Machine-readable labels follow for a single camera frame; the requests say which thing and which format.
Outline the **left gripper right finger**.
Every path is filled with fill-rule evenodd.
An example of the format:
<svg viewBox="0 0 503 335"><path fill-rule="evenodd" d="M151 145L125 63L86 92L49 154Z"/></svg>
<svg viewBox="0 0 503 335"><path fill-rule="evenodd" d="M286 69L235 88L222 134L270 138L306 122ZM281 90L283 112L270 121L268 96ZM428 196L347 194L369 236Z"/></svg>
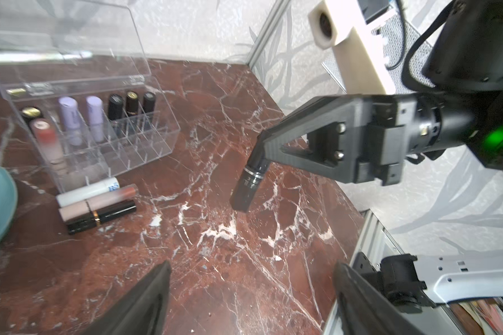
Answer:
<svg viewBox="0 0 503 335"><path fill-rule="evenodd" d="M335 264L333 284L344 334L421 333L349 265Z"/></svg>

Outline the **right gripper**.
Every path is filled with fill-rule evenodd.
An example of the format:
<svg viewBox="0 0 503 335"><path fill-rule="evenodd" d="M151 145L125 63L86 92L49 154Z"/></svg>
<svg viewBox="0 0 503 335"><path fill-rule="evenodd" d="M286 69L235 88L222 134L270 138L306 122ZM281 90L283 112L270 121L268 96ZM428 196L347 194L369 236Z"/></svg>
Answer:
<svg viewBox="0 0 503 335"><path fill-rule="evenodd" d="M436 141L439 109L420 94L373 96L370 122L357 161L360 96L322 96L309 100L257 140L257 165L280 163L348 184L375 179L400 183L409 155L418 156Z"/></svg>

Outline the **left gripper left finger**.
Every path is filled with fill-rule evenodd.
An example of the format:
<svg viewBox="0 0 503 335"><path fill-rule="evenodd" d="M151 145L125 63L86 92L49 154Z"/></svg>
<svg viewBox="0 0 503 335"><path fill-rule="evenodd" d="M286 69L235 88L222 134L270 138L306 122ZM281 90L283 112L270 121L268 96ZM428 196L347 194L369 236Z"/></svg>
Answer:
<svg viewBox="0 0 503 335"><path fill-rule="evenodd" d="M161 334L170 300L169 261L156 265L84 334Z"/></svg>

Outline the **black gold band lipstick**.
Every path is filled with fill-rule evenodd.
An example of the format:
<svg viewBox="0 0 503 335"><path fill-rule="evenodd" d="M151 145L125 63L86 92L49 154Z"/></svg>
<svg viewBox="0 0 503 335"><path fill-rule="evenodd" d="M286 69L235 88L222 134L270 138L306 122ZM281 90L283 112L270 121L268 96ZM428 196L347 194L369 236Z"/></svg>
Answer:
<svg viewBox="0 0 503 335"><path fill-rule="evenodd" d="M110 221L134 213L137 206L134 200L126 200L102 209L90 211L87 214L66 222L67 233L75 235L86 230L98 228Z"/></svg>

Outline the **pink lip gloss tube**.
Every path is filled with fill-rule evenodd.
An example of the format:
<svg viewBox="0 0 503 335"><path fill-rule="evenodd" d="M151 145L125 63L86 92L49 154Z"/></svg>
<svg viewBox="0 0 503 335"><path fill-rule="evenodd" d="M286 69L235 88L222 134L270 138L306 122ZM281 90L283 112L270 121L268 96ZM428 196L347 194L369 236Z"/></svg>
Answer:
<svg viewBox="0 0 503 335"><path fill-rule="evenodd" d="M115 191L109 191L101 195L75 202L74 204L59 209L61 219L64 222L78 218L79 216L90 212L103 209L110 205L117 204L134 198L138 193L138 187L135 184L119 188Z"/></svg>

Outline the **white lip balm tube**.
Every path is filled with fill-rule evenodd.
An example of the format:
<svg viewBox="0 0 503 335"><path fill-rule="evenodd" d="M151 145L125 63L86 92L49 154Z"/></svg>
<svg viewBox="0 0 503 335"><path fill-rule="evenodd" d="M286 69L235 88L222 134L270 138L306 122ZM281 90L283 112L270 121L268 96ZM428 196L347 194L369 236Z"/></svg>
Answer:
<svg viewBox="0 0 503 335"><path fill-rule="evenodd" d="M88 198L101 195L110 191L115 191L120 188L119 181L113 177L102 181L98 181L88 186L83 186L72 191L65 192L56 196L56 200L60 207L72 205L76 202L86 200Z"/></svg>

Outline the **lilac lipstick tube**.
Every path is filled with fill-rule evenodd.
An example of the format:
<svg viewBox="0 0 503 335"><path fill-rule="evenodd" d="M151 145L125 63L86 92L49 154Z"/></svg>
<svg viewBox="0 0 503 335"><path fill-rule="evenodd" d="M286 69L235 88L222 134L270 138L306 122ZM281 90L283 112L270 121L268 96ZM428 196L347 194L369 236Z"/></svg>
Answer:
<svg viewBox="0 0 503 335"><path fill-rule="evenodd" d="M88 96L86 98L86 103L89 128L92 137L96 143L103 142L105 138L103 132L103 102L97 96Z"/></svg>
<svg viewBox="0 0 503 335"><path fill-rule="evenodd" d="M64 96L58 100L61 123L65 128L68 142L75 147L82 145L81 120L78 103L75 99Z"/></svg>

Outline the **dark brown lipstick tube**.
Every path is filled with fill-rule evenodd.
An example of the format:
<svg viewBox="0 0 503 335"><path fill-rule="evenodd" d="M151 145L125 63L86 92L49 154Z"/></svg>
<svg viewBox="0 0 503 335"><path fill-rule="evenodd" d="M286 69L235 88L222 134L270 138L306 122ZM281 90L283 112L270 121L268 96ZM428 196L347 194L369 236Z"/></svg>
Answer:
<svg viewBox="0 0 503 335"><path fill-rule="evenodd" d="M20 110L20 115L26 125L29 125L33 120L43 118L42 112L37 107L23 107Z"/></svg>

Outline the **black gold lipstick tube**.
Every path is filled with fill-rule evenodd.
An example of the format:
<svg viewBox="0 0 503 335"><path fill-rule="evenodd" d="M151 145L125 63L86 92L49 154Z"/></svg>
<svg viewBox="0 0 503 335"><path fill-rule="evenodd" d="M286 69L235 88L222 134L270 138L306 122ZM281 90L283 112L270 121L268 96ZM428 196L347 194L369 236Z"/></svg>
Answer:
<svg viewBox="0 0 503 335"><path fill-rule="evenodd" d="M156 106L156 95L152 92L146 92L143 95L143 111L151 119Z"/></svg>

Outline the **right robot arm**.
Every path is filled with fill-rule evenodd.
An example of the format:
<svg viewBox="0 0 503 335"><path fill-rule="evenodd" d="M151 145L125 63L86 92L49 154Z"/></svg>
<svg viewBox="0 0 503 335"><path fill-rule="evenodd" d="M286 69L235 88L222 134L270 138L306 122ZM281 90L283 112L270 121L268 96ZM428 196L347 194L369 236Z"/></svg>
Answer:
<svg viewBox="0 0 503 335"><path fill-rule="evenodd" d="M344 96L308 101L263 131L242 185L254 192L272 162L345 184L398 184L404 164L465 145L503 171L503 1L452 1L410 47L397 94L366 47L359 5L324 1L310 14L314 38L333 47Z"/></svg>

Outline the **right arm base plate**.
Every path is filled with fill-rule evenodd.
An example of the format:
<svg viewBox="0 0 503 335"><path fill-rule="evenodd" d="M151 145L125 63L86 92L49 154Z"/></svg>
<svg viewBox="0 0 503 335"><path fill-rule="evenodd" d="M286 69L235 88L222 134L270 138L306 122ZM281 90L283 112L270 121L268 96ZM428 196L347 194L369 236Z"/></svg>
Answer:
<svg viewBox="0 0 503 335"><path fill-rule="evenodd" d="M389 256L377 270L364 253L358 252L353 268L400 312L420 314L423 307L435 308L437 304L424 293L427 286L416 273L417 260L411 254Z"/></svg>

